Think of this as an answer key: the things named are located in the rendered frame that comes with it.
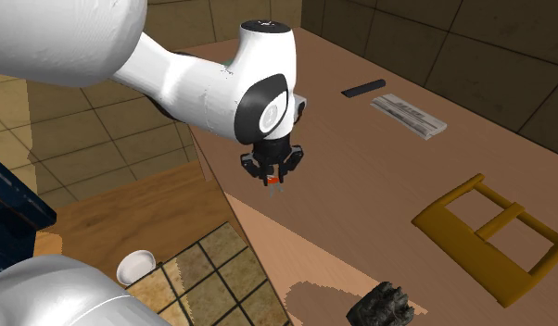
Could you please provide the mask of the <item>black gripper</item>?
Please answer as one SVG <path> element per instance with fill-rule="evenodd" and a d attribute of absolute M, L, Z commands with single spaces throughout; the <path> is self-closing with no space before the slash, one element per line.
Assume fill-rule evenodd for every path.
<path fill-rule="evenodd" d="M 290 137 L 284 136 L 254 143 L 253 154 L 242 154 L 240 163 L 251 177 L 261 180 L 263 185 L 267 186 L 267 174 L 273 174 L 273 166 L 278 166 L 279 182 L 283 183 L 285 176 L 297 167 L 303 156 L 302 147 L 300 145 L 291 147 Z"/>

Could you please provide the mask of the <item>black remote control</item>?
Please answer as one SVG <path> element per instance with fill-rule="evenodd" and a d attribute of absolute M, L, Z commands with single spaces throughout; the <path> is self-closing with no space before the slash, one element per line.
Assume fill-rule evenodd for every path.
<path fill-rule="evenodd" d="M 376 81 L 370 81 L 362 85 L 358 85 L 347 90 L 342 91 L 341 93 L 346 96 L 347 98 L 355 97 L 360 94 L 369 93 L 371 91 L 383 88 L 387 85 L 384 79 L 379 79 Z"/>

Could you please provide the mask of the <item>tile patterned robot stand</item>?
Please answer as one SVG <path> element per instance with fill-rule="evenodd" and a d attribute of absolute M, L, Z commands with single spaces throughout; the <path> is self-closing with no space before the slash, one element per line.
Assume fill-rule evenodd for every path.
<path fill-rule="evenodd" d="M 257 256 L 227 222 L 126 290 L 170 326 L 295 326 Z"/>

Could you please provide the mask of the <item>folded grey newspaper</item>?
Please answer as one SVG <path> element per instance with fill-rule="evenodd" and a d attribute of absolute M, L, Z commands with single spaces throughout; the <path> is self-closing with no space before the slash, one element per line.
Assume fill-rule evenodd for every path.
<path fill-rule="evenodd" d="M 371 106 L 397 120 L 425 140 L 445 131 L 448 127 L 446 122 L 435 118 L 394 94 L 385 94 L 374 98 Z"/>

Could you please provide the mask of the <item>white bowl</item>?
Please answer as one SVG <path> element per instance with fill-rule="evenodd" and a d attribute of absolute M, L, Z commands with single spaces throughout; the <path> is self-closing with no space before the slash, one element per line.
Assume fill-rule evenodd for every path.
<path fill-rule="evenodd" d="M 156 267 L 153 254 L 147 250 L 137 250 L 127 255 L 116 270 L 119 283 L 129 286 Z"/>

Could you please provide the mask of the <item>dark grey lumpy object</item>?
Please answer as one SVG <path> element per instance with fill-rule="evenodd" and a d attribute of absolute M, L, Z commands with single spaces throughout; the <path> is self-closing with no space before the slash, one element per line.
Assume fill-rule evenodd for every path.
<path fill-rule="evenodd" d="M 351 326 L 407 326 L 414 313 L 400 286 L 380 282 L 349 310 L 346 318 Z"/>

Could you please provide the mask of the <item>dark blue cabinet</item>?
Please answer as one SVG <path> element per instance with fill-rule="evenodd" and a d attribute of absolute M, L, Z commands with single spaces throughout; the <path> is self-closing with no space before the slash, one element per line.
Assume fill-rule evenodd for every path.
<path fill-rule="evenodd" d="M 57 213 L 0 162 L 0 272 L 33 257 L 36 233 Z"/>

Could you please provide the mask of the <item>yellow wooden frame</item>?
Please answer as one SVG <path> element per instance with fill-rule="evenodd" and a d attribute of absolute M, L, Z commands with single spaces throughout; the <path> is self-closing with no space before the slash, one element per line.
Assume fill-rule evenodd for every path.
<path fill-rule="evenodd" d="M 502 307 L 509 307 L 533 289 L 558 264 L 558 232 L 483 183 L 476 174 L 468 181 L 442 195 L 412 220 L 432 242 L 492 295 Z M 473 230 L 447 205 L 471 191 L 477 191 L 501 208 L 501 212 Z M 552 246 L 530 269 L 524 270 L 508 258 L 489 239 L 512 220 L 517 219 L 547 239 Z"/>

